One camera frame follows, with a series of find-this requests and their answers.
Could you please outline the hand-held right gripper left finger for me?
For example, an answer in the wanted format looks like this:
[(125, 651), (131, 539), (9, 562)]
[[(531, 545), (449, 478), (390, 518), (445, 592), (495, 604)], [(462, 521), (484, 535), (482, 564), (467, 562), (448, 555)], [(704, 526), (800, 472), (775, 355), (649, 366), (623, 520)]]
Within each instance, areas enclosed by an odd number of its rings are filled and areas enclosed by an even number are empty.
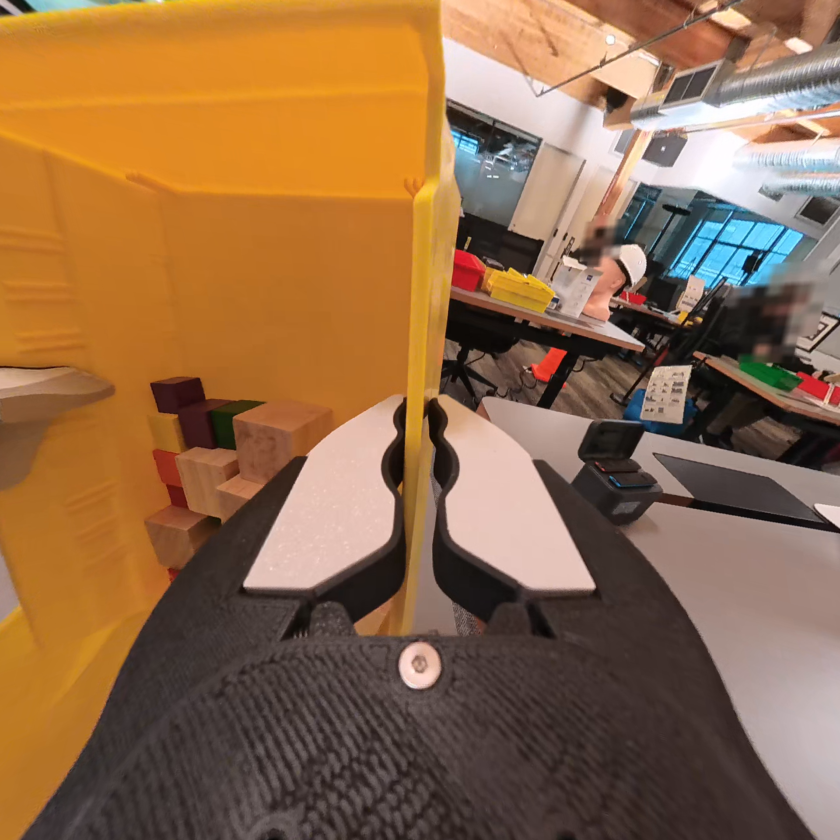
[(392, 395), (339, 426), (304, 459), (244, 591), (341, 604), (368, 615), (406, 572), (406, 399)]

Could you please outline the pile of wooden cubes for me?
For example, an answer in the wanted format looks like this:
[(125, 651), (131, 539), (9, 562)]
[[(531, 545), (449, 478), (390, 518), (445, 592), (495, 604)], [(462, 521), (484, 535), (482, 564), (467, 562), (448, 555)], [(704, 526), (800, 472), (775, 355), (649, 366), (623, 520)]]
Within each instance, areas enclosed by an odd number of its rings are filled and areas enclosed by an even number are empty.
[(145, 520), (173, 580), (220, 526), (333, 429), (327, 407), (208, 398), (195, 376), (150, 384), (152, 456), (169, 505)]

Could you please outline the yellow plastic box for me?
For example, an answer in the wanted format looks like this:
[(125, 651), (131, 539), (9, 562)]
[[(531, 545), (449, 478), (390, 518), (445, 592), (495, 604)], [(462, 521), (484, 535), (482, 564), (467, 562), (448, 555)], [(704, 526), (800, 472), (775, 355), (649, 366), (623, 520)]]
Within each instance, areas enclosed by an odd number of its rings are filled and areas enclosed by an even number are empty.
[(91, 735), (168, 587), (151, 383), (325, 406), (433, 392), (458, 224), (440, 2), (2, 17), (2, 367), (63, 409), (2, 489), (2, 838)]

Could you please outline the white cardboard box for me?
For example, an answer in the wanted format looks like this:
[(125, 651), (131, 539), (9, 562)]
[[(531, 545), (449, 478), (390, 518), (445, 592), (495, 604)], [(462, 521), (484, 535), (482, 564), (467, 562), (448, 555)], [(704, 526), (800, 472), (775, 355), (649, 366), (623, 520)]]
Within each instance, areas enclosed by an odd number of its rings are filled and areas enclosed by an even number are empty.
[(597, 268), (569, 256), (562, 257), (550, 278), (553, 298), (549, 308), (565, 317), (579, 318), (601, 275)]

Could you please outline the black charging case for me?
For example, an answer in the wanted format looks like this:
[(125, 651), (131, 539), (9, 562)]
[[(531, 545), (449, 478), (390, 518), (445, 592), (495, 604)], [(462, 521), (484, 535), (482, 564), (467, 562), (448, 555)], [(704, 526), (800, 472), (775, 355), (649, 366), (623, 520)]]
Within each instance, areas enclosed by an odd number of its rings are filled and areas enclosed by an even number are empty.
[(572, 487), (617, 526), (635, 522), (664, 495), (633, 457), (644, 434), (639, 422), (595, 419), (577, 451), (582, 467)]

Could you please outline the printed paper sheet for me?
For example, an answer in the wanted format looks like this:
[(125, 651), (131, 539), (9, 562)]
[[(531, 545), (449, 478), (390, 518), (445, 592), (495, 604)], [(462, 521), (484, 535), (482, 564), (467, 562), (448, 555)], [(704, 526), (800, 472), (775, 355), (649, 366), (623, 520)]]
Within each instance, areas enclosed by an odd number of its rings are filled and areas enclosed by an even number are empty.
[(682, 425), (685, 422), (690, 364), (660, 365), (648, 377), (640, 420)]

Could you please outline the wooden edged work table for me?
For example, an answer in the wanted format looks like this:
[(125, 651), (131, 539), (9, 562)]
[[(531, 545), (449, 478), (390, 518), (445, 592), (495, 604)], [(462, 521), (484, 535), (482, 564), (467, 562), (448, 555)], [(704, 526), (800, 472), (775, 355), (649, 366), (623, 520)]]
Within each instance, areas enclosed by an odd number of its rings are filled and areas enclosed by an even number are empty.
[(459, 323), (467, 330), (565, 352), (540, 396), (537, 404), (540, 408), (552, 407), (579, 359), (600, 361), (618, 350), (640, 353), (645, 349), (644, 343), (611, 322), (535, 312), (493, 299), (481, 290), (452, 287), (449, 297), (448, 326)]

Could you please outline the yellow plastic bin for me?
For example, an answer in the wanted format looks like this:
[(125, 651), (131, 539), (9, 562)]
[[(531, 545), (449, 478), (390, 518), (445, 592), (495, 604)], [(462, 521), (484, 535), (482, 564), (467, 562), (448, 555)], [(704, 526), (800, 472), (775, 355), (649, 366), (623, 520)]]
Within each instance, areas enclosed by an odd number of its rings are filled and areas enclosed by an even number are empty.
[(492, 300), (537, 313), (545, 312), (554, 297), (550, 286), (514, 269), (488, 267), (481, 288)]

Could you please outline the mannequin head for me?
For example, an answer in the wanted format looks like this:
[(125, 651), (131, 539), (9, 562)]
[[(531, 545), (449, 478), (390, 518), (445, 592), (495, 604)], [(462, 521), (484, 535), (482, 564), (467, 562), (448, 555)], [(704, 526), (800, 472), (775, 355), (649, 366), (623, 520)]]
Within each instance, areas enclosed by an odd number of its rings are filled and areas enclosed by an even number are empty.
[(598, 322), (608, 322), (610, 301), (625, 289), (630, 276), (624, 263), (612, 257), (605, 257), (597, 269), (601, 273), (581, 314)]

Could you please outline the green plastic bin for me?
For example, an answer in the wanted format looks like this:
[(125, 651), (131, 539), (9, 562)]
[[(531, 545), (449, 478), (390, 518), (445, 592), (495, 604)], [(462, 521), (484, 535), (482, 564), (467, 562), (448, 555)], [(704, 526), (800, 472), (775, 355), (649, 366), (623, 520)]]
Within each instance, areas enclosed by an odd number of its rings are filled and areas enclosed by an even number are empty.
[(792, 392), (802, 383), (802, 378), (796, 373), (787, 371), (778, 364), (757, 361), (750, 355), (740, 355), (738, 367), (741, 372), (758, 382), (784, 393)]

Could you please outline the flat red bin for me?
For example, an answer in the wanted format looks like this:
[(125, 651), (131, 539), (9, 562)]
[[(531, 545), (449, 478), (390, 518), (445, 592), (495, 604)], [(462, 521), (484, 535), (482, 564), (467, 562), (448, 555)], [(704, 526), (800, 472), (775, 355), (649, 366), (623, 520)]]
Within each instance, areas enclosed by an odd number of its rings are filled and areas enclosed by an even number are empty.
[(799, 373), (797, 375), (800, 378), (800, 383), (792, 392), (794, 396), (805, 399), (806, 401), (810, 401), (814, 404), (838, 409), (838, 374), (830, 374), (827, 379), (821, 379), (813, 374), (807, 373)]

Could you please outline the blue paned window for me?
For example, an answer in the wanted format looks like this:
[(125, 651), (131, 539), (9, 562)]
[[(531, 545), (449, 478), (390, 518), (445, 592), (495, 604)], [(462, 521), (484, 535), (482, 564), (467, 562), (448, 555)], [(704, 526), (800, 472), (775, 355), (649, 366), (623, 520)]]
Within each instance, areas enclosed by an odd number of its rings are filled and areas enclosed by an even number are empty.
[(695, 277), (707, 288), (721, 280), (740, 286), (763, 268), (784, 263), (801, 243), (806, 249), (813, 245), (804, 234), (755, 214), (713, 210), (693, 224), (668, 267), (668, 276)]

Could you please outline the black wall speaker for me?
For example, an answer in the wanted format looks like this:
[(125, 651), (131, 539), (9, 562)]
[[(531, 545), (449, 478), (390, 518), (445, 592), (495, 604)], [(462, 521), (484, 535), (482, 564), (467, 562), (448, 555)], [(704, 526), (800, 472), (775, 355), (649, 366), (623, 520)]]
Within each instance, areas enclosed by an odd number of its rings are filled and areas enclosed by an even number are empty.
[(662, 169), (673, 168), (688, 142), (685, 133), (654, 133), (643, 154), (642, 161)]

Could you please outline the thin silver air duct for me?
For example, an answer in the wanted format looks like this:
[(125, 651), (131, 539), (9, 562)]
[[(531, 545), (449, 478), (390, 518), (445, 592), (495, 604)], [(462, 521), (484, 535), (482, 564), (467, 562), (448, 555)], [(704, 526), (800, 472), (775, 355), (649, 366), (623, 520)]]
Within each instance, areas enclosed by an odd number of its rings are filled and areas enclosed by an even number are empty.
[(839, 173), (839, 139), (747, 143), (733, 156), (739, 169)]

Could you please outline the large silver air duct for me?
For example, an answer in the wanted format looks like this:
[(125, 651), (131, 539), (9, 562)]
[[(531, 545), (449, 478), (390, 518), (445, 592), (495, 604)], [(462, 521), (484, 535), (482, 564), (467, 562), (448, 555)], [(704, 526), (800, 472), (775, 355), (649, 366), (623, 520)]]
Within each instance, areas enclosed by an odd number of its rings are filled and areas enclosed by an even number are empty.
[(630, 122), (665, 131), (750, 119), (783, 110), (811, 111), (838, 102), (839, 43), (736, 70), (721, 59), (678, 72), (666, 91), (635, 102)]

